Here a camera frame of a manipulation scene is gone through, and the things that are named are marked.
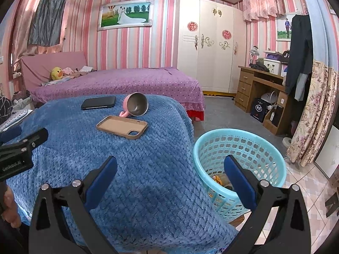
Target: basket rim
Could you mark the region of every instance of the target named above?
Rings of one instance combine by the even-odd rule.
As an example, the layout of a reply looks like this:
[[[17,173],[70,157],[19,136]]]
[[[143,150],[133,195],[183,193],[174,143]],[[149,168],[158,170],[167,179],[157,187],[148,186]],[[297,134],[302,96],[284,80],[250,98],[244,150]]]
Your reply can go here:
[[[268,142],[267,140],[265,140],[264,138],[262,138],[261,136],[258,136],[256,134],[250,133],[248,131],[244,131],[244,130],[240,130],[240,129],[232,129],[232,128],[222,128],[222,129],[215,129],[215,130],[211,130],[208,131],[206,133],[204,133],[202,136],[200,136],[198,138],[198,140],[195,142],[194,147],[193,147],[193,161],[194,161],[194,166],[198,172],[198,175],[200,176],[200,178],[206,183],[206,185],[208,185],[208,187],[210,187],[211,189],[213,189],[214,191],[216,191],[218,194],[224,195],[224,196],[228,196],[231,198],[236,198],[239,199],[239,196],[236,192],[231,191],[229,189],[226,189],[225,187],[221,186],[220,184],[218,184],[217,182],[215,182],[204,170],[204,168],[201,166],[200,160],[199,160],[199,150],[198,150],[198,146],[201,144],[202,141],[206,140],[206,138],[213,133],[216,133],[216,131],[224,131],[224,132],[228,132],[228,131],[241,131],[244,134],[247,134],[249,136],[255,137],[255,138],[259,138],[261,140],[264,140],[268,143],[268,145],[270,145],[271,147],[273,147],[275,149],[275,151],[277,152],[277,155],[281,158],[282,161],[285,162],[283,156],[281,155],[281,153],[278,151],[277,148],[275,148],[270,142]],[[282,173],[282,179],[281,181],[275,186],[275,187],[282,187],[283,184],[285,183],[286,180],[286,175],[287,175],[287,170],[286,170],[286,164],[285,167],[283,167],[283,173]]]

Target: black smartphone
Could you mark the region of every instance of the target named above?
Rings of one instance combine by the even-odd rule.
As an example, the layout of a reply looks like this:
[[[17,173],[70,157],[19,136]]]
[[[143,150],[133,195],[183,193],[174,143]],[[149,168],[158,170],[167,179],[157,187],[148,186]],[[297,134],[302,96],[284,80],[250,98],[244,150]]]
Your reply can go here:
[[[115,105],[115,96],[111,97],[96,97],[86,99],[82,105],[82,110],[90,110],[90,109],[101,109],[101,108],[111,108]]]

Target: yellow duck plush toy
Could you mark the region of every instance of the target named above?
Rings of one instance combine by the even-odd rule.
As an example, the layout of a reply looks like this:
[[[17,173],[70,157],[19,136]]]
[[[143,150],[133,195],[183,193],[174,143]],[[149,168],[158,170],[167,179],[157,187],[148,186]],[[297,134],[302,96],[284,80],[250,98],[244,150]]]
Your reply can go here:
[[[61,68],[55,67],[54,69],[52,69],[50,76],[52,77],[52,80],[60,80],[63,76],[63,71],[61,70]]]

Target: pink headboard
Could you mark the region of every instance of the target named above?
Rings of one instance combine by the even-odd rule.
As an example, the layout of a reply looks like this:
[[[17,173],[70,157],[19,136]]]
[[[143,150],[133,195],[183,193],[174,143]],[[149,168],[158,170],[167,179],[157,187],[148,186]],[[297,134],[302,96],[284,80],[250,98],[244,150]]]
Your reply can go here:
[[[85,55],[80,52],[56,52],[25,56],[20,59],[21,73],[28,90],[41,86],[50,80],[50,72],[54,67],[69,67],[80,70],[86,66]]]

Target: gray curtain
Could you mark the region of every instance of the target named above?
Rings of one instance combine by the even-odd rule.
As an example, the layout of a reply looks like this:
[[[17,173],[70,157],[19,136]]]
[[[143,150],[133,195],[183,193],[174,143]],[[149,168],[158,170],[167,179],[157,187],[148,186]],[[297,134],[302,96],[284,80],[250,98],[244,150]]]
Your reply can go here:
[[[60,43],[66,0],[40,0],[29,30],[28,44],[51,47]]]

